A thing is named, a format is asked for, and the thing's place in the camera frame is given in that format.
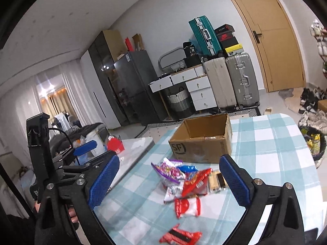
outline blue gripper pad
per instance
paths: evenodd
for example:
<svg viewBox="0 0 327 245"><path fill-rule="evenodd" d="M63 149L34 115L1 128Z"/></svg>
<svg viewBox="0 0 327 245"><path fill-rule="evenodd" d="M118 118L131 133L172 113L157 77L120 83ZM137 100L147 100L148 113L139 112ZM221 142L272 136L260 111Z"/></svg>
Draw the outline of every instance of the blue gripper pad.
<svg viewBox="0 0 327 245"><path fill-rule="evenodd" d="M94 141L94 140L89 141L89 142L85 143L84 145L76 147L74 150L74 156L84 155L85 153L91 151L92 149L94 149L96 147L97 147L96 141Z"/></svg>
<svg viewBox="0 0 327 245"><path fill-rule="evenodd" d="M119 164L119 157L114 155L90 188L88 205L92 210L101 204L119 170Z"/></svg>
<svg viewBox="0 0 327 245"><path fill-rule="evenodd" d="M250 190L225 156L220 158L219 170L221 174L223 174L228 187L231 189L238 205L248 207L251 202Z"/></svg>

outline hand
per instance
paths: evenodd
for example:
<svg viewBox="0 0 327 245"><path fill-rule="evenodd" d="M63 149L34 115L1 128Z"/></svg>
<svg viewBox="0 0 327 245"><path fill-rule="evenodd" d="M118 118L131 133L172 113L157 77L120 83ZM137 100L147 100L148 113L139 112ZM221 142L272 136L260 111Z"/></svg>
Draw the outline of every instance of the hand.
<svg viewBox="0 0 327 245"><path fill-rule="evenodd" d="M35 209L37 212L39 212L39 209L40 209L40 205L41 203L35 203ZM75 209L74 207L70 207L68 209L68 213L69 213L69 216L70 216L70 220L73 222L73 223L77 223L78 222L78 218L77 218L77 215L76 215L76 212L75 212Z"/></svg>

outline door frame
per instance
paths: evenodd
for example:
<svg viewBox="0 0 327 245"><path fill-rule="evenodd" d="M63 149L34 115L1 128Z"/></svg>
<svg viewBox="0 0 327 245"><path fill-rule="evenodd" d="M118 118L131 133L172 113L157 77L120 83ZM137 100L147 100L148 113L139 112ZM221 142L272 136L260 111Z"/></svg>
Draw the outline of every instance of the door frame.
<svg viewBox="0 0 327 245"><path fill-rule="evenodd" d="M257 55L257 58L258 58L258 61L259 61L259 66L260 66L260 70L261 70L261 75L262 75L262 79L264 81L264 88L266 89L266 92L273 92L273 85L270 83L271 82L271 76L270 76L270 67L269 65L266 66L266 70L264 69L264 62L268 62L268 60L263 60L261 55L260 55L260 51L259 51L259 48L258 48L258 45L257 45L257 42L254 38L254 35L252 33L252 29L249 25L249 23L247 22L246 20L246 16L247 15L248 17L250 17L247 13L247 10L244 8L244 12L242 11L241 7L243 7L242 5L242 2L241 0L239 0L237 2L237 0L231 0L232 3L234 4L236 10L238 11L238 13L240 14L240 17L246 27L246 30L248 32L248 34L250 35L250 38L251 38L251 41L252 41L252 44L253 44L253 47L254 47L254 50L255 50L255 53ZM294 28L292 26L292 23L291 21L289 20L288 18L288 15L283 7L283 5L281 4L281 2L279 0L277 0L280 8L282 9L282 11L284 12L284 15L286 16L286 19L291 27L291 30L292 30L292 33L293 33L293 36L295 38L295 41L296 41L296 46L298 48L298 52L299 52L299 56L300 56L300 60L301 60L301 66L302 66L302 75L303 75L303 83L304 83L304 87L306 86L306 79L305 79L305 68L304 68L304 64L303 64L303 58L302 58L302 53L301 53L301 50L300 50L300 46L299 46L299 42L298 42L298 39L295 35L295 31L294 31Z"/></svg>

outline white curtain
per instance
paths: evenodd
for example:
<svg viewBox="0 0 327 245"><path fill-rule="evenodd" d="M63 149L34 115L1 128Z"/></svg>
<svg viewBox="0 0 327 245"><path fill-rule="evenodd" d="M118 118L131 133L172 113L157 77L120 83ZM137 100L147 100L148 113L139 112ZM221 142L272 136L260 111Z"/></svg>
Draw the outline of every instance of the white curtain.
<svg viewBox="0 0 327 245"><path fill-rule="evenodd" d="M94 107L92 98L85 85L80 61L73 60L63 63L59 65L59 69L63 76L69 99L82 126L101 123L102 119Z"/></svg>
<svg viewBox="0 0 327 245"><path fill-rule="evenodd" d="M26 120L42 110L35 90L35 77L16 85L0 99L0 130L4 144L24 166L31 167Z"/></svg>

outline teal suitcase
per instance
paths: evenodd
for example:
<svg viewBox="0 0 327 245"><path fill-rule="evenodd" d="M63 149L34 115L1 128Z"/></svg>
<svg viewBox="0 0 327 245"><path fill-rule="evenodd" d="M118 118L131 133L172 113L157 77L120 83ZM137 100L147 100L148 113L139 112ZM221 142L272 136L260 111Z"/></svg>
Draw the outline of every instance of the teal suitcase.
<svg viewBox="0 0 327 245"><path fill-rule="evenodd" d="M194 18L193 20L189 21L189 24L195 37L197 38L197 41L199 42L203 55L218 55L218 57L223 56L223 49L215 34L215 30L212 28L212 25L206 16Z"/></svg>

